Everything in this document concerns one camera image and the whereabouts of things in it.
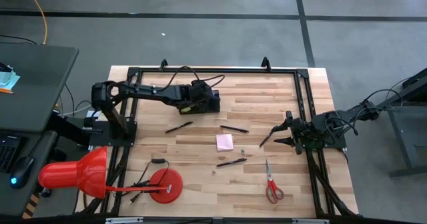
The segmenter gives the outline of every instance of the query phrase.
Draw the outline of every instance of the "pink sticky note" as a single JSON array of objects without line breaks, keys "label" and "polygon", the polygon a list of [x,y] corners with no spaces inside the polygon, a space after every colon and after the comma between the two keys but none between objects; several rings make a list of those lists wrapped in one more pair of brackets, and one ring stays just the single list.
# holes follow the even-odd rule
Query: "pink sticky note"
[{"label": "pink sticky note", "polygon": [[232,136],[232,134],[216,135],[216,148],[218,151],[232,150],[233,149],[233,136]]}]

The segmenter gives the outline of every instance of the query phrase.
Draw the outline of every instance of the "black pen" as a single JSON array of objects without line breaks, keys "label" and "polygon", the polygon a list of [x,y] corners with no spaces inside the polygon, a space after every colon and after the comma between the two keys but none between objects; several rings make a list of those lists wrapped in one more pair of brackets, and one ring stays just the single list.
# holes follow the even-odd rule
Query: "black pen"
[{"label": "black pen", "polygon": [[179,127],[174,127],[174,128],[172,128],[172,129],[170,129],[170,130],[165,131],[165,133],[169,133],[169,132],[171,132],[171,131],[178,130],[179,128],[182,128],[182,127],[188,126],[188,125],[190,125],[190,124],[192,124],[192,123],[193,123],[192,121],[188,121],[188,122],[186,122],[186,123],[184,123],[184,124],[180,125]]},{"label": "black pen", "polygon": [[264,145],[264,144],[266,144],[266,142],[268,141],[268,139],[272,136],[272,134],[273,134],[273,131],[270,131],[270,134],[268,134],[268,136],[266,137],[266,138],[264,138],[264,140],[261,142],[261,144],[260,144],[260,148]]},{"label": "black pen", "polygon": [[246,158],[240,158],[240,159],[237,159],[237,160],[235,160],[235,161],[229,161],[229,162],[226,162],[226,163],[218,164],[218,165],[216,165],[216,167],[223,167],[223,166],[225,166],[225,165],[230,165],[230,164],[234,164],[234,163],[239,163],[239,162],[246,161],[246,160],[247,160]]},{"label": "black pen", "polygon": [[249,132],[248,130],[245,130],[245,129],[240,129],[240,128],[236,128],[236,127],[228,127],[225,125],[220,125],[220,127],[225,128],[225,129],[234,130],[234,131],[240,131],[242,133],[248,133]]}]

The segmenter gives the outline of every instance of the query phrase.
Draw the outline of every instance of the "red lamp shade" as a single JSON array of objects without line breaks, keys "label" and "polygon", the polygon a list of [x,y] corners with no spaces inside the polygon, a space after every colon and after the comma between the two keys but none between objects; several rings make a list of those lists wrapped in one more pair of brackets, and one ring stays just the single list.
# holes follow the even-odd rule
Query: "red lamp shade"
[{"label": "red lamp shade", "polygon": [[44,166],[39,173],[39,183],[49,189],[78,187],[92,197],[104,198],[106,167],[107,147],[102,147],[91,151],[80,161]]}]

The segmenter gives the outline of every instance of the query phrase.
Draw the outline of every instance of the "yellow cable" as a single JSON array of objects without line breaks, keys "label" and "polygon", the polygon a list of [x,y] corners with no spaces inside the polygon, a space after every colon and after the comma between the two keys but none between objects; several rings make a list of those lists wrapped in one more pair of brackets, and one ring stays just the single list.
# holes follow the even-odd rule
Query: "yellow cable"
[{"label": "yellow cable", "polygon": [[40,10],[41,16],[43,17],[43,22],[45,23],[45,38],[43,40],[43,45],[46,45],[46,40],[47,40],[47,22],[46,22],[46,17],[45,14],[43,12],[43,10],[41,9],[39,2],[37,0],[34,0],[35,4],[37,5],[37,7]]}]

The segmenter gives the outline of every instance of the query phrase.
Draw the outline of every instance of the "gray floor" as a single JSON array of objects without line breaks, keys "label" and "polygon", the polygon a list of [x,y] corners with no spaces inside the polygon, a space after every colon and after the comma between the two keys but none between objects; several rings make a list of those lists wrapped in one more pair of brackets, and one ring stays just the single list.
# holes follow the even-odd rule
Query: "gray floor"
[{"label": "gray floor", "polygon": [[[307,15],[426,16],[426,0],[303,0]],[[298,14],[295,0],[39,0],[67,11],[146,13]],[[32,0],[0,0],[1,8],[34,9]],[[68,79],[75,100],[107,78],[111,65],[307,67],[299,21],[215,19],[48,18],[50,45],[78,47]],[[325,67],[334,103],[347,109],[371,92],[426,68],[427,23],[308,22],[316,67]],[[0,17],[0,33],[41,42],[39,17]],[[68,94],[62,94],[66,111]],[[380,101],[383,95],[372,98]],[[367,217],[427,222],[427,175],[390,179],[404,167],[383,114],[349,134],[350,173],[360,213]]]}]

